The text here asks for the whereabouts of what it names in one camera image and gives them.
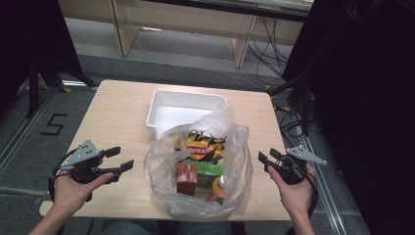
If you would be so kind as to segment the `green seaweed snack packet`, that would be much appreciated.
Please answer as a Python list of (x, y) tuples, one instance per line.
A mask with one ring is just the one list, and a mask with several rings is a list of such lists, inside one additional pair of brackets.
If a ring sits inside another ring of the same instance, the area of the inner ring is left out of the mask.
[(185, 160), (184, 164), (195, 165), (197, 167), (197, 186), (208, 188), (214, 179), (223, 174), (222, 164), (213, 164), (211, 162), (196, 162)]

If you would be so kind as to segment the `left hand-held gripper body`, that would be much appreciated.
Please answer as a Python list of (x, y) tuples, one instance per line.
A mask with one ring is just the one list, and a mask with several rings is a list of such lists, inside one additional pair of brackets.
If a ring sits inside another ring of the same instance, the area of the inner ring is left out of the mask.
[(59, 170), (69, 170), (76, 182), (86, 184), (109, 172), (99, 168), (106, 155), (105, 150), (98, 150), (91, 140), (85, 140), (61, 163)]

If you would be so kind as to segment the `person's left hand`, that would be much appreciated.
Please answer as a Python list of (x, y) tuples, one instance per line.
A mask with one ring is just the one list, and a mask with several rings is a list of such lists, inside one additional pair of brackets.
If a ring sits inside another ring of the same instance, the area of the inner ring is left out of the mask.
[(94, 190), (106, 184), (113, 177), (105, 173), (87, 184), (76, 182), (71, 172), (62, 170), (55, 182), (53, 211), (72, 216), (80, 210)]

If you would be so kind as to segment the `yellow black chips bag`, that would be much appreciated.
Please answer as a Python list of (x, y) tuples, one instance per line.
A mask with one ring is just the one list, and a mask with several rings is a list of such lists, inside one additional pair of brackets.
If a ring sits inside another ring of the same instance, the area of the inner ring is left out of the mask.
[(192, 161), (217, 165), (223, 158), (225, 144), (226, 138), (216, 138), (192, 129), (186, 141), (186, 148), (190, 150), (189, 158)]

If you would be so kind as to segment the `black curtain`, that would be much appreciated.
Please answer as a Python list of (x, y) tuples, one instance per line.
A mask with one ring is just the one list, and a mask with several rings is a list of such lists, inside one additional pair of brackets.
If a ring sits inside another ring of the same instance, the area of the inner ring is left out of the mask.
[(58, 0), (0, 0), (0, 115), (29, 80), (35, 54), (83, 73)]
[(415, 0), (314, 0), (286, 67), (310, 82), (320, 125), (371, 235), (415, 235)]

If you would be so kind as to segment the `black metal stand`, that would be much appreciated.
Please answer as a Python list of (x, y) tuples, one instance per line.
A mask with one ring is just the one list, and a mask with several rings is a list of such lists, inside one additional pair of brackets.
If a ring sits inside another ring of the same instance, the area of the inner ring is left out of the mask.
[(267, 90), (266, 93), (272, 97), (277, 95), (288, 88), (291, 88), (291, 94), (287, 98), (288, 104), (293, 107), (300, 109), (300, 128), (302, 135), (307, 137), (308, 130), (308, 115), (310, 110), (310, 88), (308, 86), (308, 78), (305, 74), (301, 73), (296, 78), (286, 82), (283, 85), (278, 86), (277, 88)]

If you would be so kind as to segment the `clear plastic bag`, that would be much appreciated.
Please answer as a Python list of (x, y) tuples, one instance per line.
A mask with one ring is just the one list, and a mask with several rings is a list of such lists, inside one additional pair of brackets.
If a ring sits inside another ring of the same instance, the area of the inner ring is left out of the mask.
[[(175, 151), (175, 136), (182, 138), (191, 130), (201, 130), (210, 137), (225, 139), (224, 175), (227, 177), (223, 203), (178, 193), (175, 187), (175, 165), (189, 157), (186, 149)], [(248, 147), (249, 129), (233, 122), (229, 105), (220, 104), (212, 112), (193, 123), (176, 125), (158, 140), (150, 143), (144, 159), (145, 177), (150, 185), (152, 200), (171, 218), (183, 221), (219, 221), (242, 214), (251, 195), (254, 168)]]

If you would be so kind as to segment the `brown cookie box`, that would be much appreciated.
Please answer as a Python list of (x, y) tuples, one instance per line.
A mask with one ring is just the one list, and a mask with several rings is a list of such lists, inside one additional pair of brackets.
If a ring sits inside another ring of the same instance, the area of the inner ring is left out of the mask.
[(198, 166), (196, 164), (179, 163), (176, 165), (177, 192), (194, 196), (197, 186)]

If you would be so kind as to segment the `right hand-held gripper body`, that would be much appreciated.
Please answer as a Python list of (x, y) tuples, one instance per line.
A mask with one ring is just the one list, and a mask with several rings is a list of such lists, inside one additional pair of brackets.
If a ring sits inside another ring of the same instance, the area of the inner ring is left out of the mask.
[(282, 158), (272, 162), (271, 166), (281, 175), (287, 184), (295, 185), (304, 179), (307, 163), (327, 164), (325, 160), (322, 160), (302, 145), (299, 145), (287, 149), (286, 154), (282, 154)]

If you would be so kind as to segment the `light wooden desk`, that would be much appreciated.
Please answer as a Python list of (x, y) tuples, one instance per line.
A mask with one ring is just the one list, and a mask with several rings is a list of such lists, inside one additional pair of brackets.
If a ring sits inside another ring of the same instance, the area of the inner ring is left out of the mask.
[(122, 57), (147, 26), (228, 37), (240, 68), (251, 40), (294, 45), (314, 0), (58, 1), (67, 18), (112, 24)]

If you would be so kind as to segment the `orange drink bottle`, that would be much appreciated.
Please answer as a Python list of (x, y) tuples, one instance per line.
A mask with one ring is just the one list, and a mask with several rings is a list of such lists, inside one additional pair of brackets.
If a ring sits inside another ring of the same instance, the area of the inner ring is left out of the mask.
[(216, 177), (211, 184), (211, 191), (208, 196), (210, 202), (218, 202), (220, 205), (223, 204), (226, 197), (225, 184), (227, 181), (226, 175)]

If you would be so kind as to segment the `black tripod stand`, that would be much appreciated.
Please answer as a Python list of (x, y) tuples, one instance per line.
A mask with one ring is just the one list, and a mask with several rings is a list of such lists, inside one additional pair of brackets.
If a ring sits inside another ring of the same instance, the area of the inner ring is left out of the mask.
[(35, 54), (29, 62), (29, 105), (27, 117), (31, 118), (39, 107), (39, 82), (38, 75), (44, 79), (48, 87), (61, 87), (63, 81), (59, 77), (59, 71), (64, 71), (83, 82), (87, 87), (95, 88), (98, 83), (76, 71), (56, 57), (46, 54)]

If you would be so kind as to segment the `white plastic tray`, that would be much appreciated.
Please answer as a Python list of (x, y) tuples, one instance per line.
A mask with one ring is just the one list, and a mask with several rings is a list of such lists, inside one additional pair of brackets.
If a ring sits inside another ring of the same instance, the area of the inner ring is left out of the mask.
[(146, 126), (160, 139), (169, 129), (193, 123), (226, 103), (222, 95), (158, 89), (153, 94)]

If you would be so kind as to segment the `metal floor rail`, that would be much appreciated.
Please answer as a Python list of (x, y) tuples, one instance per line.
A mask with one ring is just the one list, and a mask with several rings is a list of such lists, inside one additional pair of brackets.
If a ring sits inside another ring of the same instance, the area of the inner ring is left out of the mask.
[(18, 128), (17, 132), (13, 135), (11, 140), (7, 143), (7, 145), (2, 149), (0, 152), (0, 177), (7, 169), (10, 162), (15, 157), (16, 153), (19, 151), (20, 147), (24, 143), (25, 139), (33, 129), (33, 127), (37, 124), (38, 120), (44, 113), (45, 107), (51, 101), (51, 99), (57, 93), (56, 88), (48, 89), (43, 97), (40, 99), (38, 108), (32, 113), (30, 117), (26, 117), (22, 123), (22, 125)]
[(316, 226), (319, 235), (347, 235), (344, 219), (337, 201), (336, 190), (332, 186), (338, 185), (339, 176), (335, 173), (336, 163), (331, 152), (327, 149), (321, 136), (300, 137), (301, 145), (326, 161), (326, 164), (311, 163), (316, 172), (317, 189), (319, 192), (316, 207), (311, 220)]

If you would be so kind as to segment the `person's right hand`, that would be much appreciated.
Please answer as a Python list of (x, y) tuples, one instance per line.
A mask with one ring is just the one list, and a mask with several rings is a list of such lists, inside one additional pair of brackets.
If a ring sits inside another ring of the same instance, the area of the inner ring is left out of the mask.
[(272, 166), (269, 166), (267, 170), (279, 189), (281, 202), (289, 215), (309, 218), (308, 210), (313, 193), (311, 184), (304, 179), (301, 183), (289, 185)]

